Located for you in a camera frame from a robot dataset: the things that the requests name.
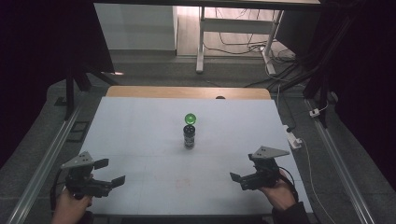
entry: black cylinder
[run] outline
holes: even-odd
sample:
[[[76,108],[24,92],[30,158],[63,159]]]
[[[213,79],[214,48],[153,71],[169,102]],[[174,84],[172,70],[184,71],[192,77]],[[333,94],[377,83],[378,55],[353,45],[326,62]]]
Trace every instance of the black cylinder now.
[[[184,133],[184,147],[186,149],[192,149],[195,145],[194,138],[195,138],[195,127],[192,125],[186,125],[183,128]]]

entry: power strip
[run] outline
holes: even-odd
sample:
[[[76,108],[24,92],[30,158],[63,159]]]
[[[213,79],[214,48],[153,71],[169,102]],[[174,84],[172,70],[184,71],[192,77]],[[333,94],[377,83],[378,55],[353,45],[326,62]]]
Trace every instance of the power strip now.
[[[286,137],[288,138],[289,144],[292,149],[298,149],[301,147],[301,143],[303,142],[300,138],[296,138],[292,132],[288,132],[288,125],[283,125],[285,130]]]

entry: table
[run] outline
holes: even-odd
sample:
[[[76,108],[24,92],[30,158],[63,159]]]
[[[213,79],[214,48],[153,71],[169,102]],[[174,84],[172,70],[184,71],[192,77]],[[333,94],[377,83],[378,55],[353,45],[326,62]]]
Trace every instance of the table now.
[[[233,99],[232,91],[246,93]],[[204,97],[191,97],[192,92]],[[213,99],[213,92],[227,99]],[[261,99],[247,100],[249,92],[254,97],[260,92]],[[81,151],[89,151],[94,160],[110,159],[107,168],[93,172],[96,179],[126,175],[126,182],[108,197],[95,199],[90,210],[123,217],[271,214],[272,205],[259,191],[242,191],[229,175],[253,174],[248,153],[260,145],[290,151],[268,96],[267,90],[112,87]],[[194,149],[187,150],[182,128],[190,112],[197,116],[197,132]],[[292,173],[306,211],[312,213],[292,155],[276,162]]]

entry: black curtain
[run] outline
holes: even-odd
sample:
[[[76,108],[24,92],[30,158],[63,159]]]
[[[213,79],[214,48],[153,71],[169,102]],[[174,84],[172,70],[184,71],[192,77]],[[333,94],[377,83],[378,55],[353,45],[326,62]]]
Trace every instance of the black curtain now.
[[[71,64],[114,72],[93,3],[0,3],[1,156],[7,161],[46,102],[50,85],[66,78]]]
[[[396,6],[368,0],[332,60],[336,112],[396,189]]]

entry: white wall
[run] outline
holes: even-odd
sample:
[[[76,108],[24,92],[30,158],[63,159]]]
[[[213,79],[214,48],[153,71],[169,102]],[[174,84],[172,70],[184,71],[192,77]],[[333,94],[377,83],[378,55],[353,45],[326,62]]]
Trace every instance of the white wall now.
[[[109,49],[177,48],[177,8],[95,4]]]

